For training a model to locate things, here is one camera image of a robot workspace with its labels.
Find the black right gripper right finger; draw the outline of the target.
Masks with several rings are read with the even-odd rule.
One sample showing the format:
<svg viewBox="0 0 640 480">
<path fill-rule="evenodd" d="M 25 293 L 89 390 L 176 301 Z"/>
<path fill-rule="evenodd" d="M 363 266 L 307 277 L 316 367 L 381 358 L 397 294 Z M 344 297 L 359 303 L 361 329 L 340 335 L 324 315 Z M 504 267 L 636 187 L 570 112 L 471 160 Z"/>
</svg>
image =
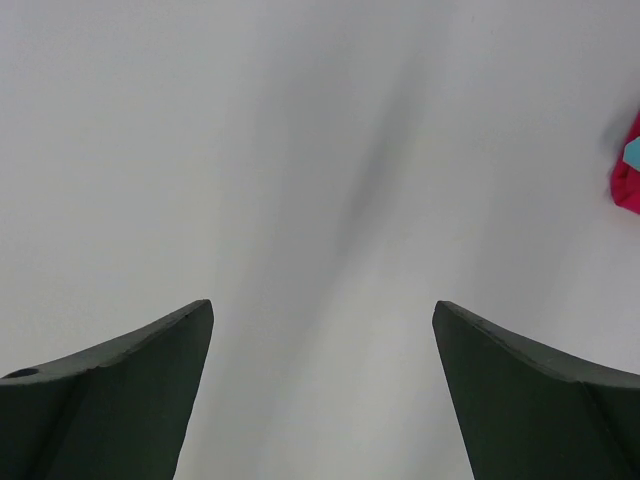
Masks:
<svg viewBox="0 0 640 480">
<path fill-rule="evenodd" d="M 436 304 L 432 325 L 475 478 L 638 478 L 638 375 L 450 301 Z"/>
</svg>

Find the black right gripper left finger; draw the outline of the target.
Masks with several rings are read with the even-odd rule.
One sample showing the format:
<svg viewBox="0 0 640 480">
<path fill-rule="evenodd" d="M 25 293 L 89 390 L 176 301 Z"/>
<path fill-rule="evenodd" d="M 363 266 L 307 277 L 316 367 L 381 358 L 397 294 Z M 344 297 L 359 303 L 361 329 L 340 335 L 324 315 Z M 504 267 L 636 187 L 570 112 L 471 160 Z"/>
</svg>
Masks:
<svg viewBox="0 0 640 480">
<path fill-rule="evenodd" d="M 171 479 L 214 325 L 208 300 L 1 379 L 4 479 Z"/>
</svg>

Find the red folded t shirt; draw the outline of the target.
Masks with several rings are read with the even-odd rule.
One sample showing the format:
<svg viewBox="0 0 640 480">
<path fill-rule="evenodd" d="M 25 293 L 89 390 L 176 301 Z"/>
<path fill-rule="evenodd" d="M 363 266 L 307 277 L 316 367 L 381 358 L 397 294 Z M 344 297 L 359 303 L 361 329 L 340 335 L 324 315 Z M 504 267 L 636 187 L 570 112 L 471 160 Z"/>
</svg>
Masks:
<svg viewBox="0 0 640 480">
<path fill-rule="evenodd" d="M 639 214 L 639 171 L 629 168 L 622 160 L 625 145 L 636 137 L 639 137 L 639 114 L 634 118 L 611 172 L 610 193 L 616 206 Z"/>
</svg>

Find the teal folded t shirt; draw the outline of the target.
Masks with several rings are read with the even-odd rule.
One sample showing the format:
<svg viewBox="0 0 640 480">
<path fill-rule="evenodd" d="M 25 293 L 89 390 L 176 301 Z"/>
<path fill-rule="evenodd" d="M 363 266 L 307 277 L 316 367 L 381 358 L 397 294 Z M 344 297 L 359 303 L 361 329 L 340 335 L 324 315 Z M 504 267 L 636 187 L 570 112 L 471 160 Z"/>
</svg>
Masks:
<svg viewBox="0 0 640 480">
<path fill-rule="evenodd" d="M 640 171 L 640 137 L 630 140 L 625 145 L 622 160 L 629 168 Z"/>
</svg>

